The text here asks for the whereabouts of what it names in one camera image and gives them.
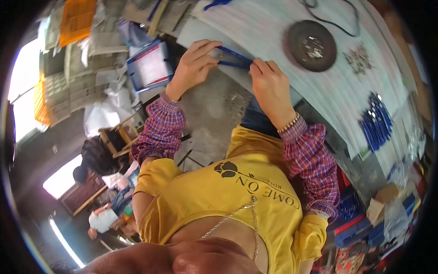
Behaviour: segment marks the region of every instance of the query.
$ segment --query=woman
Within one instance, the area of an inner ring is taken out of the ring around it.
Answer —
[[[336,163],[323,145],[324,126],[308,126],[293,109],[275,62],[251,64],[256,100],[233,130],[226,160],[185,174],[172,160],[185,126],[178,101],[217,67],[209,52],[220,45],[190,46],[132,146],[141,165],[133,208],[143,243],[79,273],[309,273],[321,256],[337,216]],[[296,175],[303,205],[288,180]]]

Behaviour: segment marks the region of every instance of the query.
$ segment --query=blue basket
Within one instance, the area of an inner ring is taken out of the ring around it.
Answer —
[[[157,46],[161,48],[163,55],[164,55],[163,61],[165,62],[167,69],[169,71],[171,71],[171,74],[166,76],[165,77],[166,79],[164,81],[161,81],[158,83],[152,83],[152,84],[149,84],[147,86],[142,86],[139,75],[138,75],[138,71],[136,70],[136,68],[134,66],[134,61],[136,59],[138,59],[139,57],[141,57],[146,52],[148,52],[149,50],[151,50]],[[126,60],[126,66],[127,66],[127,73],[129,75],[129,79],[131,80],[132,86],[134,87],[134,90],[136,93],[141,93],[144,91],[148,91],[150,89],[154,89],[154,88],[159,87],[159,86],[167,85],[170,82],[170,80],[172,80],[172,77],[175,73],[175,70],[174,70],[172,63],[170,61],[170,58],[169,58],[169,51],[167,49],[166,42],[162,42],[161,40],[156,40],[156,41],[152,42],[150,45],[145,46],[139,52],[134,54],[132,57],[130,57],[128,60]]]

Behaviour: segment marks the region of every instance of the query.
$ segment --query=hand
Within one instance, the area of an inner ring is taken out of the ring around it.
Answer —
[[[293,121],[297,114],[290,101],[289,79],[274,61],[254,59],[250,66],[252,90],[261,110],[277,129]]]
[[[204,82],[210,70],[216,68],[218,63],[209,53],[221,45],[220,41],[194,42],[181,57],[175,75],[167,85],[167,97],[177,101],[189,88]]]

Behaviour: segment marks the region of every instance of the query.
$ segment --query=bracelet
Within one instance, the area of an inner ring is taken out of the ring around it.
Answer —
[[[285,132],[286,130],[291,128],[298,121],[298,119],[300,118],[300,114],[298,112],[296,112],[296,114],[297,114],[297,116],[295,117],[295,119],[293,119],[285,127],[283,127],[282,129],[277,129],[278,134],[281,134],[281,133]]]
[[[165,96],[170,102],[172,102],[172,103],[174,103],[174,104],[179,103],[179,102],[181,101],[181,97],[179,98],[178,101],[175,101],[175,100],[170,99],[170,98],[167,96],[166,91],[164,91],[164,96]]]

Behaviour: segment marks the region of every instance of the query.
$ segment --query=white shirt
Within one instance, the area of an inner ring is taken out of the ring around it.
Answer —
[[[114,213],[112,209],[106,209],[102,211],[98,216],[91,212],[90,217],[88,217],[88,222],[90,227],[97,230],[99,233],[105,233],[110,230],[110,226],[119,217]]]

